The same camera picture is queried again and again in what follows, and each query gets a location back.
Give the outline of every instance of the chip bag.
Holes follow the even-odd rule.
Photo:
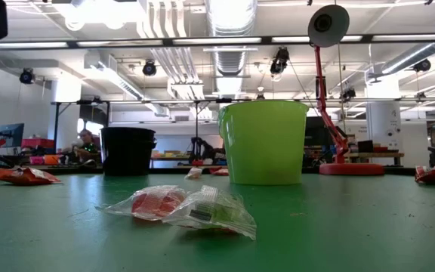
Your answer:
[[[223,175],[223,176],[228,176],[230,175],[230,171],[227,168],[215,168],[212,169],[210,168],[209,171],[211,172],[211,175]]]
[[[196,229],[231,230],[256,240],[256,223],[246,211],[242,197],[210,186],[191,193],[162,222]]]
[[[433,168],[427,166],[416,166],[415,182],[435,184],[435,166]]]
[[[111,206],[95,207],[114,215],[130,215],[149,221],[160,220],[179,206],[186,192],[174,185],[147,187]]]
[[[55,176],[34,168],[0,169],[0,181],[22,186],[60,183]]]

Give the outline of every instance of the fluorescent light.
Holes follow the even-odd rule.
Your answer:
[[[149,46],[162,45],[162,40],[135,40],[135,41],[98,41],[98,42],[77,42],[79,47],[119,47],[119,46]]]
[[[242,91],[242,92],[238,92],[238,93],[226,93],[226,92],[219,92],[219,91],[215,91],[215,92],[213,92],[212,94],[216,94],[216,95],[225,95],[225,94],[247,94],[247,92],[245,92],[245,91]]]
[[[214,38],[214,39],[176,39],[175,45],[221,45],[228,43],[249,43],[258,44],[261,43],[261,38],[253,37],[235,37],[235,38]]]
[[[406,40],[429,41],[435,39],[435,34],[411,34],[411,35],[376,35],[372,38],[375,42],[394,42]]]
[[[309,42],[310,37],[308,36],[296,36],[296,37],[272,37],[271,42],[281,43],[281,42]]]
[[[257,51],[257,48],[204,48],[203,52],[248,52]]]
[[[345,36],[342,42],[358,42],[362,39],[362,36]]]
[[[1,42],[0,49],[6,48],[67,48],[66,42]]]
[[[193,104],[194,100],[149,100],[153,104]]]

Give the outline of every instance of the green table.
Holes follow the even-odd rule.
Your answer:
[[[0,181],[0,271],[433,271],[435,187],[413,177],[304,175],[295,186],[227,177],[60,176],[63,185]],[[108,215],[142,187],[209,184],[243,195],[258,239]]]

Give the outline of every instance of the red snack bag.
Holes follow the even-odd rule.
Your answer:
[[[114,215],[130,215],[150,221],[160,220],[179,206],[186,192],[174,185],[147,187],[111,206],[96,207]]]
[[[230,175],[230,171],[227,168],[210,168],[209,171],[211,172],[212,175],[224,175],[224,176],[228,176]]]
[[[23,186],[60,183],[55,176],[34,168],[0,169],[0,181]]]
[[[415,167],[415,182],[424,182],[426,184],[435,184],[435,166],[433,168],[427,166]]]

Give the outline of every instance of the clear plastic bag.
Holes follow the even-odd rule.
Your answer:
[[[227,229],[256,240],[256,223],[242,197],[210,186],[191,193],[162,222],[196,229]]]
[[[174,185],[147,187],[111,206],[95,207],[114,215],[130,215],[149,221],[160,220],[178,207],[186,192]]]
[[[201,168],[197,168],[197,167],[192,167],[189,170],[189,173],[187,173],[187,176],[185,178],[190,179],[190,178],[200,178],[202,175],[202,169]]]

